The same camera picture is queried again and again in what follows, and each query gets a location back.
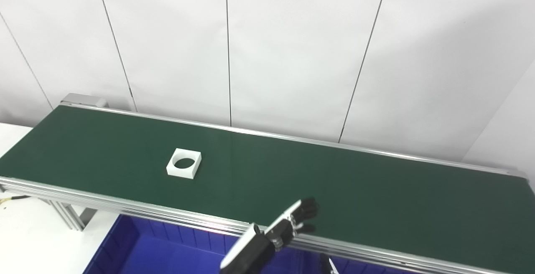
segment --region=white wall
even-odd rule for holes
[[[20,46],[0,23],[0,121],[33,125],[47,100],[78,92],[532,173],[522,110],[533,109],[533,10],[535,0],[0,0]]]
[[[226,0],[104,0],[139,112],[229,125]]]
[[[102,0],[0,0],[0,13],[52,106],[74,92],[134,110]]]
[[[232,122],[338,141],[380,0],[229,0]]]
[[[383,0],[342,143],[461,160],[535,58],[535,0]]]
[[[0,17],[0,121],[34,126],[52,110]]]
[[[520,78],[463,161],[527,173],[535,190],[535,61]]]

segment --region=robotic hand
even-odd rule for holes
[[[314,198],[298,200],[265,233],[252,223],[221,261],[219,274],[259,274],[275,252],[288,246],[298,233],[315,230],[303,221],[315,217],[318,208]]]
[[[332,259],[325,253],[319,255],[319,270],[321,270],[321,274],[339,274]]]

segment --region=white 3d-printed part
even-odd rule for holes
[[[183,158],[191,158],[194,162],[191,166],[186,167],[185,169],[179,169],[178,167],[174,166],[178,160]],[[197,172],[197,168],[199,167],[199,163],[201,163],[201,152],[175,149],[166,169],[168,170],[168,175],[193,179],[193,177],[195,177],[195,173]]]

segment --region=aluminum frame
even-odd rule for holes
[[[190,228],[240,236],[248,228],[248,223],[221,217],[182,211],[154,204],[136,202],[123,198],[93,194],[81,190],[71,190],[59,186],[0,176],[0,184],[7,190],[63,203],[84,206],[112,213],[162,221]],[[290,244],[296,249],[304,249],[338,256],[346,259],[388,266],[391,268],[419,272],[422,274],[506,274],[504,272],[466,266],[463,264],[431,259],[398,251],[331,240],[319,236],[298,235]]]
[[[86,224],[84,224],[78,214],[76,214],[76,211],[74,211],[71,204],[61,203],[56,200],[44,200],[56,210],[56,212],[59,214],[59,217],[63,219],[69,229],[83,231],[84,228],[86,228]]]

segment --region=blue storage crate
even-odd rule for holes
[[[84,274],[218,274],[235,236],[120,215]],[[340,274],[408,274],[333,257]],[[319,254],[285,248],[262,274],[320,274]]]

